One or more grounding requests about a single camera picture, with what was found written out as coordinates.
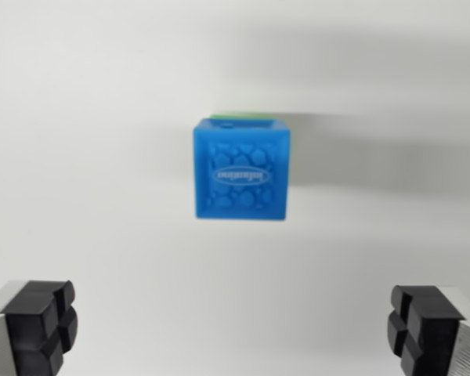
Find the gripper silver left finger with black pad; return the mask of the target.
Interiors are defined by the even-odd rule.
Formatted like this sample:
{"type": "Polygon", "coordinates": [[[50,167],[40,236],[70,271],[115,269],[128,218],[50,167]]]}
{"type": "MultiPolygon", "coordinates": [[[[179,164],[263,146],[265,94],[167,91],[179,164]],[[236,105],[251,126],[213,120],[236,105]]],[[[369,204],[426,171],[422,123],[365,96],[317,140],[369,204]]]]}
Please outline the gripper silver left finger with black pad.
{"type": "Polygon", "coordinates": [[[78,334],[71,281],[12,280],[0,289],[0,375],[57,375],[78,334]]]}

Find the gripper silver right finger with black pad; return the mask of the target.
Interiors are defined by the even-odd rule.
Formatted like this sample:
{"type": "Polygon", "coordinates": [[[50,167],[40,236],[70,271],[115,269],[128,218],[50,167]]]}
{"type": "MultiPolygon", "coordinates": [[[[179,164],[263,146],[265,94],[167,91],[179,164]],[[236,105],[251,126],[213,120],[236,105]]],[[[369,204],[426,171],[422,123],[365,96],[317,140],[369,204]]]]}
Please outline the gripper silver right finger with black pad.
{"type": "Polygon", "coordinates": [[[470,301],[455,287],[396,285],[387,335],[407,376],[470,376],[470,301]]]}

